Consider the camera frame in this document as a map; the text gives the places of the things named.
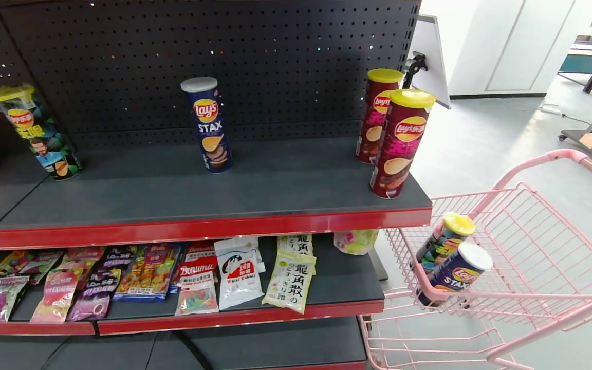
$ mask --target teal lay's can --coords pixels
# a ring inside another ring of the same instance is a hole
[[[179,86],[191,103],[202,159],[211,173],[223,173],[232,168],[232,152],[223,128],[221,103],[218,101],[218,81],[213,77],[195,77]]]
[[[493,259],[484,248],[470,242],[462,242],[456,251],[435,267],[428,281],[435,289],[460,292],[492,268]],[[431,300],[421,288],[417,288],[417,299],[429,307],[439,307],[445,302]]]

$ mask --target potato chip image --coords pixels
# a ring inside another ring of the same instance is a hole
[[[383,128],[380,126],[375,126],[370,129],[367,129],[367,140],[374,142],[380,140],[380,134],[383,132]]]
[[[401,172],[402,169],[406,168],[413,160],[406,158],[393,158],[385,162],[383,169],[388,175],[394,175]]]
[[[207,152],[213,152],[218,147],[221,139],[223,139],[223,135],[207,136],[206,138],[202,139],[202,147],[204,147]]]

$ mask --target purple snack bag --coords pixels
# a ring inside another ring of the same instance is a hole
[[[118,288],[121,273],[120,269],[113,269],[91,274],[84,290],[72,305],[68,321],[103,319],[108,311],[111,294]]]
[[[97,269],[97,272],[107,272],[112,269],[124,270],[134,260],[136,254],[136,246],[113,246],[110,247],[104,258],[101,260],[101,264]]]

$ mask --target white lid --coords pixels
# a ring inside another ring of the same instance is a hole
[[[488,252],[474,243],[460,243],[458,253],[463,257],[463,260],[479,270],[488,271],[493,268],[493,259]]]
[[[179,87],[185,92],[202,92],[214,89],[218,86],[218,81],[213,77],[194,77],[184,80]]]

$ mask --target shopping cart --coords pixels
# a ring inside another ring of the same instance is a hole
[[[494,260],[493,269],[467,290],[435,289],[415,260],[432,227],[386,230],[406,286],[385,293],[382,314],[359,318],[374,368],[417,369],[422,364],[483,362],[533,370],[516,363],[512,351],[557,330],[573,330],[592,320],[592,243],[526,183],[507,187],[519,171],[561,158],[592,171],[592,160],[587,155],[576,150],[556,150],[515,166],[487,192],[433,199],[431,225],[449,211],[470,216],[477,226],[472,241]],[[421,306],[416,299],[418,288],[426,297],[444,304],[435,308]],[[402,332],[408,322],[413,322],[408,320],[440,313],[478,319],[477,334],[413,338]],[[533,331],[505,341],[496,321],[532,325]],[[450,344],[467,348],[465,342],[484,344],[472,349],[442,349]],[[447,357],[425,360],[422,354]]]

